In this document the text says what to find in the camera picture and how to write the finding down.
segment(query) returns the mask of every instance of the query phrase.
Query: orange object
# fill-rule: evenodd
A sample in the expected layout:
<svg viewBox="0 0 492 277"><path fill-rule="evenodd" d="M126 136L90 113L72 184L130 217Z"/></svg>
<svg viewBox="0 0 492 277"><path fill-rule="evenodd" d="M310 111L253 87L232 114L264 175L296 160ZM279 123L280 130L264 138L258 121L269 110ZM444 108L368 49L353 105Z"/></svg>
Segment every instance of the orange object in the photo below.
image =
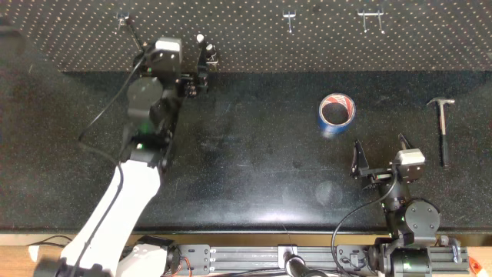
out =
<svg viewBox="0 0 492 277"><path fill-rule="evenodd" d="M477 277L488 277L489 275L485 269L480 265L477 260L468 257L468 263L470 264L470 269Z"/></svg>

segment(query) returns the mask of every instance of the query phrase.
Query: wooden surface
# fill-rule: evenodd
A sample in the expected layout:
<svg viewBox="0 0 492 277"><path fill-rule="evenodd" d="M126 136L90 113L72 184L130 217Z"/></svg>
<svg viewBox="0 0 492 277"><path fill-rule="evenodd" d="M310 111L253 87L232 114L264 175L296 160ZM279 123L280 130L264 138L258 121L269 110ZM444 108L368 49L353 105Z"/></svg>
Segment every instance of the wooden surface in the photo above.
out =
<svg viewBox="0 0 492 277"><path fill-rule="evenodd" d="M52 246L39 248L38 259L42 256L57 259L62 249ZM469 247L468 253L475 258L487 272L492 273L492 247ZM0 277L32 276L35 268L26 246L0 246Z"/></svg>

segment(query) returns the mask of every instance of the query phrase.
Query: hammer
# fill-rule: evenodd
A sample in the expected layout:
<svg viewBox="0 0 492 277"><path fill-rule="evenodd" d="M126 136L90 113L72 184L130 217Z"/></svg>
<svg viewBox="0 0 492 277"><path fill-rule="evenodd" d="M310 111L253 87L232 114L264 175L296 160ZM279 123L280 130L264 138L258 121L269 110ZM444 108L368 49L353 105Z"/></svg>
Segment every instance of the hammer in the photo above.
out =
<svg viewBox="0 0 492 277"><path fill-rule="evenodd" d="M450 167L449 165L449 154L447 152L447 141L446 141L446 122L444 121L444 104L454 104L454 99L445 99L444 97L436 97L430 100L427 104L436 102L439 105L440 112L440 153L442 155L442 165L445 169Z"/></svg>

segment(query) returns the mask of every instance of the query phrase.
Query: perforated metal panel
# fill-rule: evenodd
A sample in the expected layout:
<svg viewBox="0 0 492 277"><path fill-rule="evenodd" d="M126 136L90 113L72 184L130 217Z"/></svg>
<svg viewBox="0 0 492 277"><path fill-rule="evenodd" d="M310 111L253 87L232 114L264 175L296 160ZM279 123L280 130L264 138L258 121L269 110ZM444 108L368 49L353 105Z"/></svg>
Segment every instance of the perforated metal panel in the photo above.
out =
<svg viewBox="0 0 492 277"><path fill-rule="evenodd" d="M382 8L367 17L357 10ZM116 14L130 12L143 42L181 38L184 70L195 36L216 44L221 72L490 70L490 1L9 0L6 13L62 71L127 71L138 53ZM284 11L296 11L293 34Z"/></svg>

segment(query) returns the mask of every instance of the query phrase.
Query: blue tape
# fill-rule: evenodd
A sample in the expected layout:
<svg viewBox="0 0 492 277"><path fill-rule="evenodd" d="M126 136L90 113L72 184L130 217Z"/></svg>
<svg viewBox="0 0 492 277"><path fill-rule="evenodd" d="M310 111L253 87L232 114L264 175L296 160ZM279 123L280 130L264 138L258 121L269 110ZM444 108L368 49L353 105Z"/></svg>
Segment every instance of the blue tape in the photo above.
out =
<svg viewBox="0 0 492 277"><path fill-rule="evenodd" d="M342 124L333 124L330 123L324 116L323 116L323 107L330 103L339 103L342 104L346 109L348 113L348 120ZM355 117L355 104L354 101L341 93L334 93L330 94L329 96L325 97L323 101L321 101L320 107L317 111L317 121L318 124L320 125L321 128L321 133L324 137L330 138L333 135L340 134L341 132L345 131L352 120L354 120Z"/></svg>

